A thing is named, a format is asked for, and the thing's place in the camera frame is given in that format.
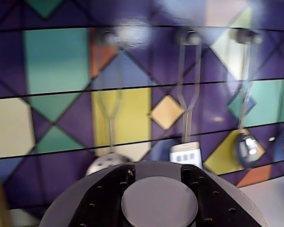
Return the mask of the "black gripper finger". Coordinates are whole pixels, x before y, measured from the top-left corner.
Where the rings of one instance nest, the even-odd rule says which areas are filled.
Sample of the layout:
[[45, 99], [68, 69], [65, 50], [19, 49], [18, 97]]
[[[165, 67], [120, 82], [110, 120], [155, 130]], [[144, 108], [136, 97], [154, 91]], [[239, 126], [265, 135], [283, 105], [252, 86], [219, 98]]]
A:
[[196, 195], [198, 212], [195, 225], [197, 227], [242, 226], [238, 206], [202, 169], [193, 165], [182, 165], [181, 182]]
[[125, 220], [121, 200], [125, 190], [136, 181], [132, 164], [121, 165], [94, 184], [81, 200], [83, 227], [131, 227]]

